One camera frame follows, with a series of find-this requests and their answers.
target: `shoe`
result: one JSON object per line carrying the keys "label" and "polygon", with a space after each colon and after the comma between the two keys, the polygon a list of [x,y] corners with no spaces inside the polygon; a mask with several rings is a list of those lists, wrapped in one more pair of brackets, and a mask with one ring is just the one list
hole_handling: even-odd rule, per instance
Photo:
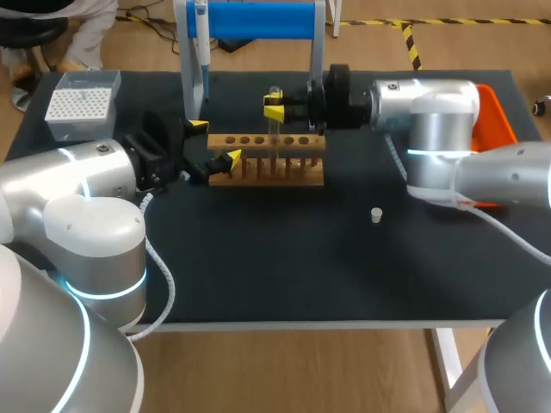
{"label": "shoe", "polygon": [[57,71],[66,72],[66,71],[87,71],[88,68],[84,65],[81,65],[73,60],[63,59],[59,62]]}
{"label": "shoe", "polygon": [[18,82],[25,77],[30,77],[33,74],[33,68],[29,63],[20,63],[9,68],[9,78],[12,83]]}

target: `metal frame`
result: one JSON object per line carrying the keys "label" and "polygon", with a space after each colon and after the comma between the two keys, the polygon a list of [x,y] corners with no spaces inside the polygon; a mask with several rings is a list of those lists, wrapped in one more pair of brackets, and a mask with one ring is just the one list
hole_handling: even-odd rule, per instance
{"label": "metal frame", "polygon": [[182,73],[183,105],[188,119],[199,119],[203,103],[203,75],[197,45],[188,35],[188,0],[174,0],[176,31],[180,46],[180,72]]}
{"label": "metal frame", "polygon": [[[188,0],[174,0],[178,42],[180,45],[180,65],[182,73],[183,104],[188,119],[199,119],[203,102],[203,80],[201,66],[198,59],[197,46],[190,35],[188,27]],[[325,43],[325,1],[316,0],[313,4],[313,35],[311,36],[312,50],[310,57],[309,81],[321,81],[324,69]],[[308,39],[307,37],[293,37],[294,39]]]}

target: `test tube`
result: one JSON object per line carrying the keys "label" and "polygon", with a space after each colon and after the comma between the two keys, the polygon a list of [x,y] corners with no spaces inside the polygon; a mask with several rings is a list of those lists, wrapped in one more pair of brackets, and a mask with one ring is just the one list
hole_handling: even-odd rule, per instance
{"label": "test tube", "polygon": [[[277,100],[282,97],[282,90],[277,86],[269,88],[269,104],[276,105]],[[269,173],[272,176],[277,174],[277,158],[279,157],[279,127],[280,124],[277,120],[268,119],[268,139],[270,148],[269,154]]]}

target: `table leg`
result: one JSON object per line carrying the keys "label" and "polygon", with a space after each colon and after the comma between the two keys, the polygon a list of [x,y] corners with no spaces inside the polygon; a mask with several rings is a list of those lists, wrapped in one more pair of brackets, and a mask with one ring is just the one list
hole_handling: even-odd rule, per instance
{"label": "table leg", "polygon": [[338,30],[341,26],[341,8],[343,0],[335,0],[335,15],[333,16],[333,37],[338,37]]}
{"label": "table leg", "polygon": [[455,345],[453,329],[432,329],[432,341],[444,391],[448,392],[463,373],[461,360]]}
{"label": "table leg", "polygon": [[453,387],[446,392],[444,405],[448,413],[468,413],[482,399],[478,365],[477,353]]}

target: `chair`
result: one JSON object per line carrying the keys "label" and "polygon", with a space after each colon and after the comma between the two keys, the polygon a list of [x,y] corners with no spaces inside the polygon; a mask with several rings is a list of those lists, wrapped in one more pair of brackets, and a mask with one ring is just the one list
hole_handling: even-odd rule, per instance
{"label": "chair", "polygon": [[41,72],[50,68],[42,55],[41,46],[56,40],[67,29],[66,18],[51,20],[0,18],[0,46],[27,49],[36,60]]}

